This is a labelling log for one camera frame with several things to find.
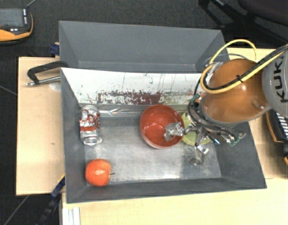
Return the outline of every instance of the wooden table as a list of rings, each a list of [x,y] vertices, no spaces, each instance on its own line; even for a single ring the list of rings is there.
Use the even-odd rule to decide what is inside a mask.
[[[255,60],[252,49],[229,48]],[[258,49],[258,59],[271,50]],[[27,87],[29,68],[58,58],[19,58],[16,194],[50,193],[64,174],[61,100],[57,84]],[[59,75],[59,70],[40,79]],[[264,117],[250,121],[267,189],[67,204],[82,225],[288,224],[288,167],[275,152]]]

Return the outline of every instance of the crushed can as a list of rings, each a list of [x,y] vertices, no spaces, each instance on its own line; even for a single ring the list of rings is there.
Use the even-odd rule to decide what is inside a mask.
[[[85,105],[80,111],[80,140],[85,145],[93,146],[102,142],[99,135],[100,112],[93,105]]]

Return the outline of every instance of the gray bin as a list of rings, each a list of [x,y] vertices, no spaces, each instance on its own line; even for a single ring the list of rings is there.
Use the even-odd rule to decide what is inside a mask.
[[[220,31],[204,29],[60,22],[59,34],[61,60],[69,69],[199,74],[205,61],[224,45]],[[266,188],[248,123],[237,127],[247,136],[235,147],[206,144],[210,152],[201,166],[188,163],[192,146],[181,142],[156,150],[144,143],[139,119],[146,105],[126,105],[125,109],[136,110],[133,116],[102,115],[104,142],[94,147],[83,145],[77,111],[84,102],[78,100],[71,86],[83,76],[76,73],[75,78],[66,77],[66,69],[61,71],[61,95],[67,203]],[[89,103],[99,109],[118,106],[92,99]],[[168,105],[180,113],[186,110],[186,104]],[[90,186],[84,179],[86,164],[94,158],[105,158],[112,164],[115,174],[105,187]]]

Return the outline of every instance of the apple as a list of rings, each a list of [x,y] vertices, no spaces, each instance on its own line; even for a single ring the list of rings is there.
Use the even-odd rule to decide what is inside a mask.
[[[93,159],[88,162],[84,176],[95,187],[106,186],[111,176],[111,164],[105,159]]]

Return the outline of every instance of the orange device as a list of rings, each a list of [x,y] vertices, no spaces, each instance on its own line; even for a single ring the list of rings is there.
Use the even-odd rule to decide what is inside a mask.
[[[33,20],[27,8],[0,8],[0,44],[22,41],[32,29]]]

